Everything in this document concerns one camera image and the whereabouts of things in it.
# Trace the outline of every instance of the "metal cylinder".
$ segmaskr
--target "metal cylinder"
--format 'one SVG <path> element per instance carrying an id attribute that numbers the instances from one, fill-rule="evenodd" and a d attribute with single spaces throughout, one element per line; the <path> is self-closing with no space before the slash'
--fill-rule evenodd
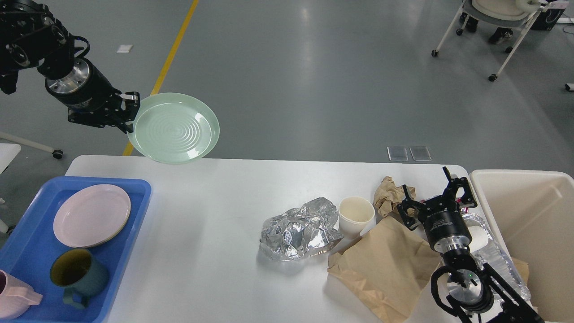
<path id="1" fill-rule="evenodd" d="M 448 293 L 465 305 L 479 303 L 482 300 L 485 289 L 480 278 L 470 270 L 461 269 L 458 271 L 462 274 L 464 286 L 449 279 L 447 282 Z"/>
<path id="2" fill-rule="evenodd" d="M 443 211 L 431 214 L 423 223 L 430 247 L 440 253 L 465 248 L 472 237 L 460 212 Z"/>
<path id="3" fill-rule="evenodd" d="M 78 113 L 98 110 L 117 100 L 114 94 L 121 93 L 85 58 L 76 58 L 67 76 L 57 80 L 46 79 L 45 85 L 48 93 Z"/>

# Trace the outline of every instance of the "blue tray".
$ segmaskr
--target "blue tray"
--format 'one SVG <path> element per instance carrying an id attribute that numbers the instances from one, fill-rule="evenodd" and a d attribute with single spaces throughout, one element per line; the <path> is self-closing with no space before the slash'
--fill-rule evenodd
<path id="1" fill-rule="evenodd" d="M 110 281 L 102 293 L 90 298 L 88 308 L 78 310 L 62 302 L 64 289 L 50 281 L 52 263 L 59 255 L 71 249 L 56 239 L 53 221 L 60 206 L 72 194 L 96 184 L 113 184 L 124 189 L 131 200 L 131 212 L 126 226 L 117 236 L 90 248 L 108 269 Z M 102 322 L 114 302 L 135 238 L 148 209 L 151 193 L 150 184 L 141 179 L 60 176 L 47 181 L 0 250 L 0 269 L 30 284 L 44 298 L 39 305 L 31 306 L 22 316 L 0 322 Z"/>

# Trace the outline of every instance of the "gray floor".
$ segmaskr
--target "gray floor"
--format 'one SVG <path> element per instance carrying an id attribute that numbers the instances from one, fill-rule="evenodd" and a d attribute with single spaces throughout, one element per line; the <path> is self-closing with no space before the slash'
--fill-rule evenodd
<path id="1" fill-rule="evenodd" d="M 45 1 L 122 91 L 146 97 L 189 1 Z M 389 145 L 426 145 L 433 163 L 574 175 L 574 35 L 531 31 L 491 83 L 509 44 L 495 27 L 440 41 L 460 0 L 200 0 L 161 92 L 218 116 L 212 158 L 388 162 Z M 117 54 L 119 44 L 134 44 Z M 23 147 L 0 176 L 0 218 L 15 224 L 38 188 L 82 154 L 121 155 L 117 129 L 66 121 L 34 70 L 0 94 L 1 131 L 62 148 Z"/>

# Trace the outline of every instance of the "mug handle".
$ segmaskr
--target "mug handle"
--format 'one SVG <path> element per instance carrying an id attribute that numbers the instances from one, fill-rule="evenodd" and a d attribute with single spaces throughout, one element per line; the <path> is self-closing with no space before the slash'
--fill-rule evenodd
<path id="1" fill-rule="evenodd" d="M 82 298 L 81 302 L 76 302 L 73 300 L 74 293 L 76 293 Z M 88 307 L 88 298 L 78 293 L 78 291 L 75 290 L 75 288 L 73 287 L 68 287 L 64 289 L 64 296 L 62 297 L 62 300 L 64 301 L 64 304 L 72 305 L 73 307 L 79 310 L 83 310 L 86 307 Z"/>
<path id="2" fill-rule="evenodd" d="M 42 295 L 26 287 L 10 287 L 8 289 L 8 295 L 25 299 L 28 305 L 38 305 L 42 301 Z"/>

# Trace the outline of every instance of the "shoe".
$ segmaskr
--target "shoe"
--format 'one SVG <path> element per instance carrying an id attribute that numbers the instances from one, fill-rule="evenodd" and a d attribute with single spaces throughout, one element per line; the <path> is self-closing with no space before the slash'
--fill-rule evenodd
<path id="1" fill-rule="evenodd" d="M 466 13 L 463 13 L 463 14 L 460 15 L 459 22 L 460 22 L 461 25 L 464 24 L 464 20 L 466 19 L 466 16 L 467 16 Z M 469 31 L 469 32 L 471 32 L 471 33 L 475 33 L 477 26 L 478 26 L 478 20 L 476 20 L 476 19 L 470 17 L 470 18 L 468 19 L 467 25 L 466 25 L 466 27 L 464 28 L 464 30 L 467 30 L 467 31 Z"/>
<path id="2" fill-rule="evenodd" d="M 505 30 L 503 32 L 499 32 L 498 30 L 490 36 L 488 42 L 491 44 L 500 44 L 503 41 L 510 39 L 514 33 L 512 30 Z"/>

